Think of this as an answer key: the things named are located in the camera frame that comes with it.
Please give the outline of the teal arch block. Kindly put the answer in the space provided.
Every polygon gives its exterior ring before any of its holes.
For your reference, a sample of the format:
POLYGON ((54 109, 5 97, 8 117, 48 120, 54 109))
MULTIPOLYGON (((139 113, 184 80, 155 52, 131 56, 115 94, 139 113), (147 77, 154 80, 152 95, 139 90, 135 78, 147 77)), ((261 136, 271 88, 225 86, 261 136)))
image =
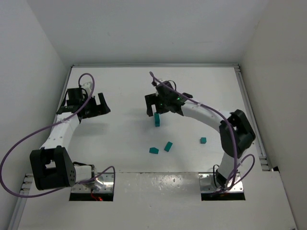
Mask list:
POLYGON ((160 126, 160 118, 159 117, 155 117, 154 118, 154 124, 155 124, 155 127, 159 127, 160 126))

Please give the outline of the teal cube block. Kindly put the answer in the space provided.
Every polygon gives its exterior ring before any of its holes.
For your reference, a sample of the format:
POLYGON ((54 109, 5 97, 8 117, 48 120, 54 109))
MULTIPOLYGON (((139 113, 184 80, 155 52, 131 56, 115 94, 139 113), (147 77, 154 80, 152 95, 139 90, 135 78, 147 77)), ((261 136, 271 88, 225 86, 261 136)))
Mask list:
POLYGON ((206 144, 207 143, 207 138, 206 137, 201 137, 200 138, 200 143, 201 144, 206 144))

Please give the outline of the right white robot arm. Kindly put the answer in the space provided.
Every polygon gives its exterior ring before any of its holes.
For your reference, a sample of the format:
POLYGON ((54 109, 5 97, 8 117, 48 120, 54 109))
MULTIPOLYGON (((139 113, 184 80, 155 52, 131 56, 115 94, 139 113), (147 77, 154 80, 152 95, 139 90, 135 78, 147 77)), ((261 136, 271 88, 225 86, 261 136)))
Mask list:
POLYGON ((252 145, 256 135, 241 110, 222 113, 193 100, 188 93, 178 93, 170 82, 153 80, 156 92, 146 95, 147 115, 153 116, 152 107, 157 114, 172 112, 198 120, 220 134, 224 155, 213 176, 214 186, 220 191, 230 190, 237 184, 239 166, 247 158, 246 150, 252 145))

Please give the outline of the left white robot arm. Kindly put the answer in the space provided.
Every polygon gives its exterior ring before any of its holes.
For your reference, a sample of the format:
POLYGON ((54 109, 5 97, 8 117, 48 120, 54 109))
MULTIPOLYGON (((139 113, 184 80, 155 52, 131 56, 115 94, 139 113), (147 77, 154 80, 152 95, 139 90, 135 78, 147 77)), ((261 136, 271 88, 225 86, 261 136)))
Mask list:
POLYGON ((76 183, 90 183, 95 174, 92 164, 73 162, 68 147, 74 131, 83 119, 110 113, 104 95, 98 94, 100 104, 91 96, 90 82, 67 89, 56 112, 55 125, 40 149, 30 153, 30 163, 38 190, 73 187, 76 183))

